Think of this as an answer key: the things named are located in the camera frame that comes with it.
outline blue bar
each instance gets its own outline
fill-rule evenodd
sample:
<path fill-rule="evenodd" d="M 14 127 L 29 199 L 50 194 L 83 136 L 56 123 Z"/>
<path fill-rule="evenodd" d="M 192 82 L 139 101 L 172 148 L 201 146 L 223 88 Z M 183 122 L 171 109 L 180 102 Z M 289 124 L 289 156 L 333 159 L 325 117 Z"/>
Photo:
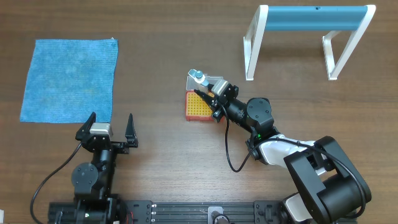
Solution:
<path fill-rule="evenodd" d="M 357 30 L 367 6 L 269 6 L 266 30 Z"/>

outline white rack leg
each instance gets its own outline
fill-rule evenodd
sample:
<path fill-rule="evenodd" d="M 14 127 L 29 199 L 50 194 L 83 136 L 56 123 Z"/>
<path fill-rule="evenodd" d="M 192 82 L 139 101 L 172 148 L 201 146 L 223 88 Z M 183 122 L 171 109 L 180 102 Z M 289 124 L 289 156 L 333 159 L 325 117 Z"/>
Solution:
<path fill-rule="evenodd" d="M 374 12 L 376 11 L 376 6 L 367 5 L 367 7 L 368 11 L 366 12 L 363 20 L 361 21 L 358 29 L 351 33 L 347 45 L 344 48 L 344 51 L 341 54 L 341 57 L 337 61 L 336 65 L 335 65 L 335 60 L 333 58 L 333 51 L 331 48 L 331 39 L 334 38 L 334 36 L 337 35 L 339 31 L 331 31 L 329 34 L 322 37 L 323 51 L 325 53 L 326 69 L 328 72 L 329 80 L 337 79 L 337 76 L 341 72 L 341 69 L 344 67 L 351 53 L 353 53 L 353 50 L 355 49 L 357 43 L 361 39 L 362 35 L 365 33 L 366 28 L 368 27 L 370 21 L 372 20 Z"/>
<path fill-rule="evenodd" d="M 267 15 L 268 6 L 259 6 L 250 23 L 248 32 L 243 37 L 244 68 L 247 81 L 254 80 L 254 70 L 260 52 L 262 36 L 266 30 Z"/>

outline cable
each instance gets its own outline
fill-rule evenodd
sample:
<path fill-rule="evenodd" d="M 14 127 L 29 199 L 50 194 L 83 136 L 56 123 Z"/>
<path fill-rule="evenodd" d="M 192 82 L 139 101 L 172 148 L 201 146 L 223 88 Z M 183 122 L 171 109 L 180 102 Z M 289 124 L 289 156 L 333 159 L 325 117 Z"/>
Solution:
<path fill-rule="evenodd" d="M 311 149 L 315 152 L 318 152 L 320 154 L 323 154 L 324 156 L 326 156 L 328 159 L 331 159 L 332 161 L 334 161 L 335 163 L 337 163 L 338 165 L 340 165 L 345 171 L 347 171 L 347 173 L 353 178 L 357 188 L 359 189 L 359 193 L 361 194 L 361 209 L 359 209 L 359 212 L 355 213 L 354 215 L 348 215 L 345 216 L 345 218 L 358 218 L 360 217 L 364 211 L 365 211 L 365 207 L 366 207 L 366 197 L 365 197 L 365 192 L 363 189 L 363 186 L 359 183 L 359 180 L 355 177 L 355 175 L 348 169 L 348 167 L 346 167 L 339 159 L 337 159 L 335 156 L 332 156 L 331 154 L 329 154 L 326 151 L 323 151 L 321 149 L 318 149 L 314 146 L 310 146 L 307 144 L 302 144 L 299 141 L 295 142 L 295 141 L 290 141 L 287 139 L 281 139 L 281 138 L 270 138 L 270 139 L 265 139 L 263 141 L 261 141 L 260 143 L 256 144 L 247 154 L 246 158 L 244 158 L 241 166 L 239 167 L 238 170 L 236 170 L 233 166 L 232 163 L 229 159 L 229 151 L 228 151 L 228 129 L 229 129 L 229 118 L 228 118 L 228 114 L 225 110 L 225 107 L 223 105 L 221 105 L 221 109 L 223 110 L 223 113 L 225 115 L 226 118 L 226 129 L 225 129 L 225 151 L 226 151 L 226 159 L 228 161 L 229 167 L 231 168 L 231 170 L 233 172 L 239 172 L 242 170 L 242 168 L 244 167 L 245 163 L 248 161 L 250 155 L 253 153 L 253 151 L 255 149 L 257 149 L 262 143 L 268 142 L 268 141 L 283 141 L 283 142 L 287 142 L 293 145 L 297 145 L 297 146 L 301 146 L 301 147 L 306 147 L 308 149 Z"/>
<path fill-rule="evenodd" d="M 43 182 L 39 185 L 39 187 L 37 188 L 35 194 L 33 194 L 32 200 L 30 201 L 30 215 L 32 216 L 33 220 L 38 223 L 38 224 L 43 224 L 41 223 L 35 216 L 34 212 L 33 212 L 33 204 L 35 203 L 35 199 L 37 194 L 39 193 L 40 189 L 43 187 L 43 185 L 46 183 L 46 181 L 49 180 L 49 178 L 51 178 L 54 174 L 56 174 L 60 169 L 62 169 L 65 165 L 68 164 L 68 162 L 73 158 L 73 156 L 75 156 L 75 154 L 77 153 L 77 151 L 79 151 L 81 147 L 81 143 L 79 143 L 79 145 L 77 145 L 76 149 L 74 150 L 74 152 L 72 153 L 72 155 L 70 155 L 70 157 L 60 166 L 58 167 L 56 170 L 54 170 L 48 177 L 46 177 Z"/>

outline wooden table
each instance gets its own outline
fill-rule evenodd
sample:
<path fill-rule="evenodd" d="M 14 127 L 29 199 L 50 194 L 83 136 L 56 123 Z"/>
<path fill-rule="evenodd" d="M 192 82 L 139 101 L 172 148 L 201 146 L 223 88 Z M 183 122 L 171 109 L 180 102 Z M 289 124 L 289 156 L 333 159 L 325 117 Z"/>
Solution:
<path fill-rule="evenodd" d="M 255 81 L 244 80 L 243 35 L 260 4 L 365 5 L 367 1 L 13 1 L 0 2 L 0 209 L 5 222 L 32 223 L 30 199 L 78 144 L 81 124 L 20 123 L 35 39 L 119 40 L 114 79 L 114 137 L 124 140 L 134 115 L 139 148 L 119 156 L 113 192 L 156 202 L 280 200 L 296 192 L 287 170 L 249 160 L 231 172 L 225 123 L 187 122 L 190 68 L 240 87 L 239 99 L 270 99 L 286 136 L 336 138 L 369 184 L 373 199 L 360 223 L 396 223 L 398 209 L 398 2 L 373 0 L 376 14 L 337 81 L 328 81 L 321 36 L 267 32 Z M 348 34 L 333 39 L 342 52 Z M 232 125 L 231 160 L 240 165 L 248 133 Z M 82 149 L 53 176 L 35 203 L 44 222 L 49 202 L 70 202 L 72 170 L 91 160 Z"/>

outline square cloth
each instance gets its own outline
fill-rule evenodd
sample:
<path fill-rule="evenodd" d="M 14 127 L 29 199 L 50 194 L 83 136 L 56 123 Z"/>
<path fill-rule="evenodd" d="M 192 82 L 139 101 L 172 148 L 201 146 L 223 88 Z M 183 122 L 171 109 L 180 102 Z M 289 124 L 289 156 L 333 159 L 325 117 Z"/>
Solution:
<path fill-rule="evenodd" d="M 118 41 L 36 40 L 20 120 L 110 122 Z"/>

